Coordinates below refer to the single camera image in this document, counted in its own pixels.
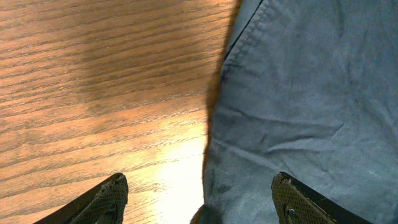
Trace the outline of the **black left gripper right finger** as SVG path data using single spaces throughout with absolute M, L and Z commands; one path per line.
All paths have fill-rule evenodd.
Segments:
M 371 224 L 286 172 L 274 176 L 271 189 L 280 224 Z

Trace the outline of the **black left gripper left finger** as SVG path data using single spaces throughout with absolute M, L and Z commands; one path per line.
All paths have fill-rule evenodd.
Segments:
M 115 173 L 35 224 L 122 224 L 128 192 L 126 176 Z

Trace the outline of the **navy blue shorts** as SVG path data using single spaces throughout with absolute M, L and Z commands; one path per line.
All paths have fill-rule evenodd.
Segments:
M 220 74 L 200 223 L 277 223 L 284 171 L 397 222 L 397 2 L 243 1 Z

